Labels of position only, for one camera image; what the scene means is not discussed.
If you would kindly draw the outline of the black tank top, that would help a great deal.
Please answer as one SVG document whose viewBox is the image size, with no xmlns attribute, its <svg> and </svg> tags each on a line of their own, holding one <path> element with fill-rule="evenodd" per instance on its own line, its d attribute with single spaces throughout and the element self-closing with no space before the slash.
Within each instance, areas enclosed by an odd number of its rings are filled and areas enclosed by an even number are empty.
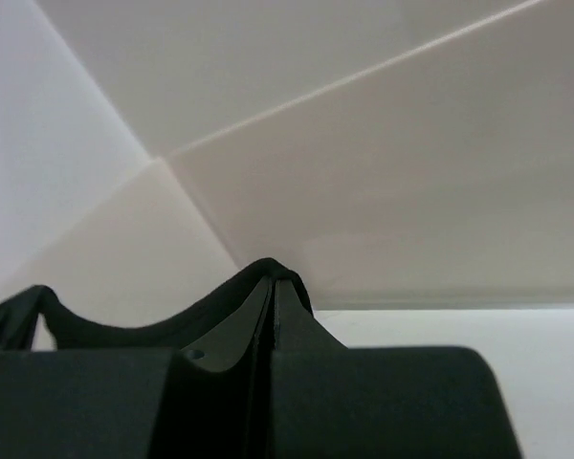
<svg viewBox="0 0 574 459">
<path fill-rule="evenodd" d="M 310 296 L 299 274 L 273 258 L 262 258 L 184 311 L 151 325 L 123 328 L 95 323 L 77 316 L 62 305 L 49 288 L 45 290 L 41 314 L 58 349 L 183 348 L 234 313 L 264 277 L 272 285 L 280 280 L 291 281 L 304 310 L 312 312 Z"/>
</svg>

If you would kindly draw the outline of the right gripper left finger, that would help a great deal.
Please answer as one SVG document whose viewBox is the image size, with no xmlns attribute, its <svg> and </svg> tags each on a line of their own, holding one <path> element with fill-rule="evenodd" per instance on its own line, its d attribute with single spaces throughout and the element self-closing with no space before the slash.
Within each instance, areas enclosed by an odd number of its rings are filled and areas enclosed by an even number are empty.
<svg viewBox="0 0 574 459">
<path fill-rule="evenodd" d="M 265 457 L 272 293 L 183 348 L 58 349 L 41 314 L 0 351 L 0 458 Z"/>
</svg>

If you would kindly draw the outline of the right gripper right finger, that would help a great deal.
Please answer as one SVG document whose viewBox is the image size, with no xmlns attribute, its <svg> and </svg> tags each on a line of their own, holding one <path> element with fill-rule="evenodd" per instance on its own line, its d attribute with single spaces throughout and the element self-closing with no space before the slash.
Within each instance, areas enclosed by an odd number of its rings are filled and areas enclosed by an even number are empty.
<svg viewBox="0 0 574 459">
<path fill-rule="evenodd" d="M 276 458 L 519 458 L 491 367 L 460 346 L 350 349 L 276 285 Z"/>
</svg>

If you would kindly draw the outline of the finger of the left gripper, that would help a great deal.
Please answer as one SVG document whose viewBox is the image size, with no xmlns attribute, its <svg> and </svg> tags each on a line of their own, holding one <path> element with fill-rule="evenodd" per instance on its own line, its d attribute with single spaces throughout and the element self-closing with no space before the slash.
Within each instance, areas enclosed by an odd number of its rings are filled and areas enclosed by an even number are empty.
<svg viewBox="0 0 574 459">
<path fill-rule="evenodd" d="M 29 351 L 38 318 L 57 304 L 55 292 L 35 285 L 0 302 L 0 351 Z"/>
</svg>

